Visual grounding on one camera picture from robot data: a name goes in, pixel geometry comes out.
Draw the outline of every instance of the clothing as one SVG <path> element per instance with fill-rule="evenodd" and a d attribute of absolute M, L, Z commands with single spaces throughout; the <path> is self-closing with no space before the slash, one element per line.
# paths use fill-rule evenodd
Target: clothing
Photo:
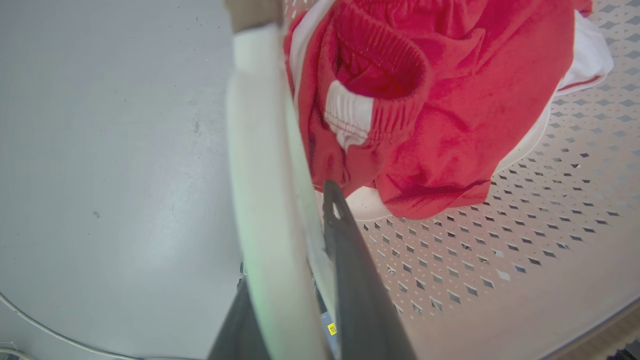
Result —
<path fill-rule="evenodd" d="M 373 186 L 407 218 L 482 202 L 572 64 L 574 9 L 320 0 L 285 45 L 314 184 Z"/>
<path fill-rule="evenodd" d="M 558 86 L 556 95 L 594 87 L 613 69 L 613 59 L 600 30 L 589 19 L 575 15 L 573 63 Z"/>

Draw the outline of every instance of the white cloth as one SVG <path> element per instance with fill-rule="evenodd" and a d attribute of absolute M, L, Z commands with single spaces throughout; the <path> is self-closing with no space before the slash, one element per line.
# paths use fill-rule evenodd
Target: white cloth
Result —
<path fill-rule="evenodd" d="M 556 95 L 594 87 L 603 82 L 612 69 L 613 59 L 603 34 L 576 10 L 573 63 L 560 81 Z"/>

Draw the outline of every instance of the yellow label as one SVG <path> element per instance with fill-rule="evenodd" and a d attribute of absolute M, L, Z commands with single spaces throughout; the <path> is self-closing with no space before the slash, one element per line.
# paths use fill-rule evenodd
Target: yellow label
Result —
<path fill-rule="evenodd" d="M 334 323 L 330 323 L 329 325 L 327 325 L 327 328 L 329 328 L 329 333 L 331 334 L 331 336 L 335 335 L 335 333 L 338 332 L 338 330 L 335 329 Z"/>

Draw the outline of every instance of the gray plastic surface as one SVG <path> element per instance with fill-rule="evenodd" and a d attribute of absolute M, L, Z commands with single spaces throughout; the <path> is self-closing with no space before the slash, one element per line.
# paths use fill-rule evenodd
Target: gray plastic surface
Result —
<path fill-rule="evenodd" d="M 66 336 L 204 358 L 239 250 L 220 1 L 0 2 L 0 291 Z M 0 341 L 101 359 L 0 304 Z"/>

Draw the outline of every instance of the white cable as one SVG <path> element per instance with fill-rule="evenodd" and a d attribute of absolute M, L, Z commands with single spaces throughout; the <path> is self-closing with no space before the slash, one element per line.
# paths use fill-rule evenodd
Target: white cable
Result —
<path fill-rule="evenodd" d="M 20 358 L 20 360 L 33 360 L 32 357 L 28 356 L 23 352 L 19 352 L 18 350 L 14 350 L 12 348 L 0 347 L 0 354 L 9 354 L 15 355 Z"/>
<path fill-rule="evenodd" d="M 22 312 L 22 310 L 20 310 L 17 306 L 13 305 L 9 299 L 7 299 L 6 297 L 4 297 L 4 295 L 2 293 L 0 293 L 0 301 L 3 302 L 5 305 L 7 305 L 9 307 L 9 309 L 11 309 L 14 313 L 18 314 L 19 317 L 25 319 L 28 323 L 30 323 L 31 325 L 37 327 L 38 329 L 46 332 L 47 334 L 64 341 L 65 343 L 69 343 L 75 347 L 79 347 L 83 350 L 89 351 L 89 352 L 93 352 L 94 354 L 98 354 L 98 355 L 102 355 L 102 356 L 108 356 L 108 357 L 114 357 L 116 359 L 122 359 L 122 360 L 190 360 L 190 359 L 176 359 L 176 358 L 168 358 L 168 357 L 146 357 L 146 358 L 141 358 L 141 357 L 131 357 L 131 356 L 126 356 L 126 355 L 122 355 L 122 354 L 116 354 L 114 352 L 109 352 L 109 351 L 105 351 L 105 350 L 101 350 L 99 348 L 95 348 L 95 347 L 91 347 L 89 345 L 85 345 L 82 343 L 77 342 L 76 340 L 70 339 L 62 334 L 59 334 L 53 330 L 51 330 L 50 328 L 42 325 L 41 323 L 37 322 L 36 320 L 34 320 L 32 317 L 30 317 L 29 315 L 25 314 L 24 312 Z M 7 354 L 13 354 L 16 356 L 19 356 L 22 360 L 33 360 L 33 358 L 18 352 L 16 350 L 12 350 L 10 348 L 0 348 L 0 354 L 2 353 L 7 353 Z"/>

